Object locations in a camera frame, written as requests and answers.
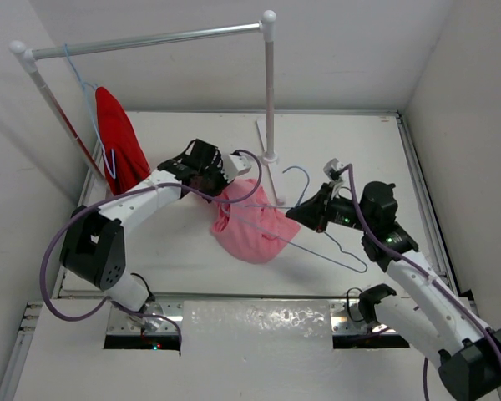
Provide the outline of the light blue wire hanger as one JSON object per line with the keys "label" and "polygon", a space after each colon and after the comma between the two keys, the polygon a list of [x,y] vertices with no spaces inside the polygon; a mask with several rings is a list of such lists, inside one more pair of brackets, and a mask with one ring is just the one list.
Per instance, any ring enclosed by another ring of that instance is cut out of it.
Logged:
{"label": "light blue wire hanger", "polygon": [[[283,212],[286,216],[287,209],[285,207],[272,206]],[[312,233],[300,225],[300,230],[295,238],[289,241],[288,245],[272,261],[279,261],[282,256],[287,254],[286,248],[290,247],[297,249],[299,256],[309,256],[312,261],[323,260],[355,273],[363,274],[367,272],[367,263],[358,255],[343,249],[341,243],[332,236],[328,234],[317,235],[316,239],[318,241],[312,241],[312,237]]]}

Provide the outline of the pink t shirt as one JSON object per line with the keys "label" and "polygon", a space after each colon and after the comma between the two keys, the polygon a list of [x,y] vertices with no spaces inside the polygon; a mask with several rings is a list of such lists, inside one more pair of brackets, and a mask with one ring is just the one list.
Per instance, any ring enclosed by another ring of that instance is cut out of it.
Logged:
{"label": "pink t shirt", "polygon": [[293,240],[300,225],[269,202],[255,179],[235,180],[220,195],[210,233],[234,258],[266,264]]}

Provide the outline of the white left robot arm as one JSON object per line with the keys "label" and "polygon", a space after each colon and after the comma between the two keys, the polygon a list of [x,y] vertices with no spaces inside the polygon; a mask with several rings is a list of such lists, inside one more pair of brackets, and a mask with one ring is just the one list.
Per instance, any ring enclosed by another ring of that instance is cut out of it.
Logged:
{"label": "white left robot arm", "polygon": [[131,312],[148,302],[148,290],[126,268],[126,237],[161,208],[191,189],[216,196],[228,185],[219,149],[191,141],[175,158],[162,162],[147,177],[105,205],[79,207],[67,229],[60,262]]}

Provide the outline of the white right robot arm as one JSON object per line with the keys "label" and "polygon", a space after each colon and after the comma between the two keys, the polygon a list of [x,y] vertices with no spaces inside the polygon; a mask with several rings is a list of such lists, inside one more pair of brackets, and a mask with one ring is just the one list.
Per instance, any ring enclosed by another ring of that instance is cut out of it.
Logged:
{"label": "white right robot arm", "polygon": [[331,223],[360,230],[362,247],[406,293],[387,284],[360,293],[352,310],[367,326],[383,324],[416,348],[456,400],[478,400],[501,387],[501,328],[492,329],[459,301],[397,223],[395,186],[365,185],[358,203],[326,183],[286,216],[315,231]]}

